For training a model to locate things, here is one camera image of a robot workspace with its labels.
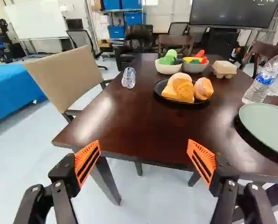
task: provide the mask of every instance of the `blue mattress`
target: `blue mattress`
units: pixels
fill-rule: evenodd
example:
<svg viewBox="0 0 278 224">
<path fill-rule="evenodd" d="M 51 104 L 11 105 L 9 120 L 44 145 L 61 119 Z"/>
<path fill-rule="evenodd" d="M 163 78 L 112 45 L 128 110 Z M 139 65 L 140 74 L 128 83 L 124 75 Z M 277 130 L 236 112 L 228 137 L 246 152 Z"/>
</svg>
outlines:
<svg viewBox="0 0 278 224">
<path fill-rule="evenodd" d="M 0 64 L 0 119 L 46 97 L 21 64 Z"/>
</svg>

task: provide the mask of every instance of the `egg carton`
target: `egg carton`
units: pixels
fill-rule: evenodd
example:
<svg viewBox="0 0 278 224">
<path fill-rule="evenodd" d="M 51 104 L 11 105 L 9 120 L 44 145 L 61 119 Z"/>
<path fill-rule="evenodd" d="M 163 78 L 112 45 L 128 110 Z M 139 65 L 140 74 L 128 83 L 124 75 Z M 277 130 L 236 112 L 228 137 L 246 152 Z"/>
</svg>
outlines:
<svg viewBox="0 0 278 224">
<path fill-rule="evenodd" d="M 217 78 L 232 78 L 237 70 L 237 67 L 228 61 L 215 61 L 212 67 Z"/>
</svg>

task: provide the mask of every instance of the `black monitor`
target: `black monitor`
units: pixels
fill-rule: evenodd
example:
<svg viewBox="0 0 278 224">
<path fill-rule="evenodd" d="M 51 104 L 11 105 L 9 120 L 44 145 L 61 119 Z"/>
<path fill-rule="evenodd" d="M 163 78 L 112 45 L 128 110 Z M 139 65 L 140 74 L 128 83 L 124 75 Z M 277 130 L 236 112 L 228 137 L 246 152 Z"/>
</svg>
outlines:
<svg viewBox="0 0 278 224">
<path fill-rule="evenodd" d="M 193 0 L 190 25 L 268 28 L 278 0 Z"/>
</svg>

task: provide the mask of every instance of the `black office chair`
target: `black office chair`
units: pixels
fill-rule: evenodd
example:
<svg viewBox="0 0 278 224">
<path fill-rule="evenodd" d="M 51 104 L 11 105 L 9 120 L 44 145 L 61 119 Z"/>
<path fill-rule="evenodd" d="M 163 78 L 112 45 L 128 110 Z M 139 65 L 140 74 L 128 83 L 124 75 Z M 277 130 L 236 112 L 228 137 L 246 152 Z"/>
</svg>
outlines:
<svg viewBox="0 0 278 224">
<path fill-rule="evenodd" d="M 124 45 L 115 49 L 117 69 L 123 71 L 140 53 L 156 52 L 153 50 L 152 25 L 128 25 L 125 27 Z"/>
<path fill-rule="evenodd" d="M 182 36 L 188 30 L 189 22 L 172 22 L 170 24 L 168 35 Z"/>
<path fill-rule="evenodd" d="M 99 52 L 98 54 L 96 54 L 96 52 L 93 48 L 93 42 L 92 42 L 87 30 L 84 30 L 84 29 L 67 30 L 66 33 L 69 35 L 70 39 L 72 40 L 72 42 L 74 44 L 74 46 L 73 46 L 74 48 L 79 48 L 79 47 L 82 47 L 84 45 L 90 45 L 93 57 L 95 59 L 98 59 L 101 56 L 102 51 Z M 105 67 L 105 66 L 98 65 L 98 67 L 99 68 L 104 68 L 105 70 L 108 70 L 108 68 Z"/>
</svg>

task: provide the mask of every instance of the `yellow toy food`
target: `yellow toy food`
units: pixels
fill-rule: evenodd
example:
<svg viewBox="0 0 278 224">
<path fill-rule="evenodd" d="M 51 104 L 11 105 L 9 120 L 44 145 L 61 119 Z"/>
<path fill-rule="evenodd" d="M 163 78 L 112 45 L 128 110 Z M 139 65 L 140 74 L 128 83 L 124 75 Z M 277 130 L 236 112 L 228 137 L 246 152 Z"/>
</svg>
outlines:
<svg viewBox="0 0 278 224">
<path fill-rule="evenodd" d="M 173 89 L 177 94 L 176 100 L 188 103 L 194 102 L 194 86 L 189 80 L 182 78 L 175 79 L 173 81 Z"/>
<path fill-rule="evenodd" d="M 194 97 L 199 100 L 207 100 L 214 93 L 213 85 L 208 78 L 199 78 L 194 85 Z"/>
<path fill-rule="evenodd" d="M 194 87 L 191 76 L 181 72 L 172 75 L 162 91 L 162 96 L 188 103 L 194 102 Z"/>
<path fill-rule="evenodd" d="M 194 60 L 194 59 L 198 59 L 199 62 L 202 61 L 202 57 L 184 57 L 183 58 L 185 62 L 189 63 L 190 61 Z"/>
</svg>

